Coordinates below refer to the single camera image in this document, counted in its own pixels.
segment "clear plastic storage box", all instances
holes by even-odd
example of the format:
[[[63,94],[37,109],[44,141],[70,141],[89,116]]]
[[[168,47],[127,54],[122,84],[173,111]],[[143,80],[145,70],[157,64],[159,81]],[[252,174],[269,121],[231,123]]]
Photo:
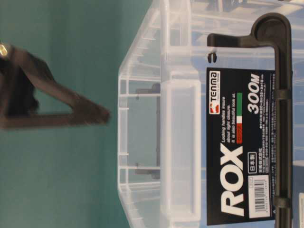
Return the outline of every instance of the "clear plastic storage box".
[[[303,1],[154,0],[119,71],[118,191],[132,228],[207,226],[206,68],[275,69],[273,48],[208,47],[207,36],[246,36],[269,12],[292,27],[293,159],[304,166]],[[304,192],[296,181],[294,188]]]

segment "tenma logo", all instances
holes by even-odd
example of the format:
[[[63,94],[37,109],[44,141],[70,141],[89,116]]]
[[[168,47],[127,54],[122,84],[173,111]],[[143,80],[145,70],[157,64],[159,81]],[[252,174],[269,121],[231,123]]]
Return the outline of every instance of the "tenma logo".
[[[220,71],[209,74],[209,114],[220,113]]]

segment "locking handle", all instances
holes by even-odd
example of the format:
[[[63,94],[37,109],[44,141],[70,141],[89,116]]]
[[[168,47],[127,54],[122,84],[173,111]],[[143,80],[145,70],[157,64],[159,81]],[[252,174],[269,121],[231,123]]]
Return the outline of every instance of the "locking handle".
[[[291,26],[278,13],[268,13],[254,23],[248,36],[234,37],[209,34],[210,47],[257,48],[275,50],[275,111],[276,111],[276,186],[275,227],[292,227],[292,47]]]

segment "red logo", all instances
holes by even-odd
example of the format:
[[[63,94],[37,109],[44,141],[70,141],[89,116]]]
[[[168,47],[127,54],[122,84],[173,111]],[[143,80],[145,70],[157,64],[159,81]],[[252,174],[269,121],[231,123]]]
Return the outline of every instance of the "red logo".
[[[213,103],[210,104],[210,113],[219,114],[219,105],[214,107]]]

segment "italian flag stripe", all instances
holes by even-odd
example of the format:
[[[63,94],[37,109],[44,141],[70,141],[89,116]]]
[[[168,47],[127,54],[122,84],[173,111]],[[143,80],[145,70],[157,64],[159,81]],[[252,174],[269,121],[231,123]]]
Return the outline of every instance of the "italian flag stripe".
[[[243,104],[243,94],[237,93],[237,117],[241,118],[241,122],[237,122],[237,123],[242,123],[242,104]]]
[[[243,143],[243,94],[237,93],[237,144]]]

